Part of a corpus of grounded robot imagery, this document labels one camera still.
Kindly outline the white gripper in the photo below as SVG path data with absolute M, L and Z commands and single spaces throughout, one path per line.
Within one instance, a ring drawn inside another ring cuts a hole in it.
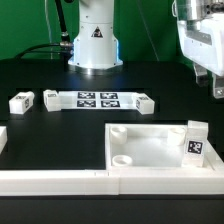
M 182 53 L 195 62 L 196 83 L 200 87 L 207 86 L 207 70 L 215 73 L 212 75 L 213 96 L 224 98 L 224 77 L 221 77 L 224 76 L 224 19 L 204 19 L 199 31 L 190 31 L 186 25 L 185 21 L 177 22 Z

